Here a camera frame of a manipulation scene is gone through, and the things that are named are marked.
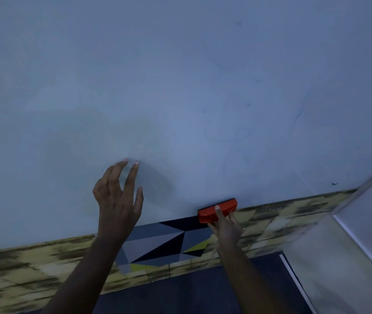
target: red squeegee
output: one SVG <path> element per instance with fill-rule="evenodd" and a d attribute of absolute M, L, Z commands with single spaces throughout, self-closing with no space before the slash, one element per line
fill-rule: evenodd
<path fill-rule="evenodd" d="M 233 199 L 226 200 L 225 202 L 222 202 L 216 205 L 220 207 L 224 216 L 228 216 L 230 212 L 236 210 L 237 201 L 235 200 L 235 198 L 233 198 Z M 201 224 L 217 222 L 218 217 L 215 214 L 215 205 L 199 209 L 198 218 Z"/>

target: black triangle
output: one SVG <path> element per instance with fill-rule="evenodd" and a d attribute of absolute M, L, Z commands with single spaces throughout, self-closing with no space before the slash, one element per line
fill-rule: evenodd
<path fill-rule="evenodd" d="M 193 251 L 188 251 L 188 252 L 182 253 L 182 254 L 188 254 L 190 256 L 200 257 L 200 256 L 202 256 L 202 253 L 204 253 L 204 250 L 205 249 L 193 250 Z"/>
<path fill-rule="evenodd" d="M 163 224 L 163 225 L 169 226 L 169 227 L 173 227 L 173 228 L 177 228 L 179 230 L 183 230 L 184 232 L 208 227 L 207 224 L 201 224 L 199 222 L 198 216 L 168 220 L 166 222 L 160 222 L 160 223 Z"/>
<path fill-rule="evenodd" d="M 182 250 L 184 236 L 185 233 L 183 232 L 182 234 L 174 237 L 173 239 L 170 239 L 168 242 L 163 243 L 161 246 L 158 246 L 154 250 L 151 250 L 149 253 L 142 255 L 133 262 L 166 257 L 172 254 L 179 254 Z"/>

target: person's left hand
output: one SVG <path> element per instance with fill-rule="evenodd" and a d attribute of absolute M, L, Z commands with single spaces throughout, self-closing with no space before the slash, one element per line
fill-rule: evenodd
<path fill-rule="evenodd" d="M 142 187 L 137 190 L 134 203 L 135 177 L 138 161 L 132 166 L 121 190 L 119 176 L 128 160 L 110 166 L 93 188 L 93 195 L 99 204 L 99 228 L 97 238 L 124 242 L 141 216 Z"/>

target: white edge trim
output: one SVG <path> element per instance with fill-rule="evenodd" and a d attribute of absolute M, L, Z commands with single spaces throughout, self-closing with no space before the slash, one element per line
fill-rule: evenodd
<path fill-rule="evenodd" d="M 335 221 L 344 229 L 344 231 L 349 235 L 349 237 L 359 246 L 359 248 L 367 255 L 367 257 L 372 261 L 372 253 L 369 251 L 368 248 L 356 237 L 354 233 L 351 232 L 349 227 L 339 218 L 339 216 L 333 216 Z"/>
<path fill-rule="evenodd" d="M 296 278 L 295 274 L 293 273 L 293 270 L 291 269 L 291 266 L 288 264 L 288 261 L 286 261 L 286 259 L 284 258 L 283 254 L 280 254 L 280 258 L 282 259 L 282 262 L 285 265 L 286 269 L 288 269 L 288 272 L 291 275 L 293 282 L 295 282 L 296 286 L 298 287 L 299 292 L 302 294 L 302 297 L 304 298 L 312 314 L 318 314 L 314 306 L 312 305 L 311 301 L 309 300 L 307 294 L 305 293 L 304 289 L 302 288 L 301 284 L 299 283 L 298 279 Z"/>

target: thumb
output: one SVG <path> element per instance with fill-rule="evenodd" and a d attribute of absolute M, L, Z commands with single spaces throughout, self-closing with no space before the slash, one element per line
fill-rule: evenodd
<path fill-rule="evenodd" d="M 223 222 L 224 220 L 226 220 L 224 214 L 222 213 L 221 208 L 218 205 L 215 205 L 215 214 L 218 217 L 218 220 L 220 222 Z"/>

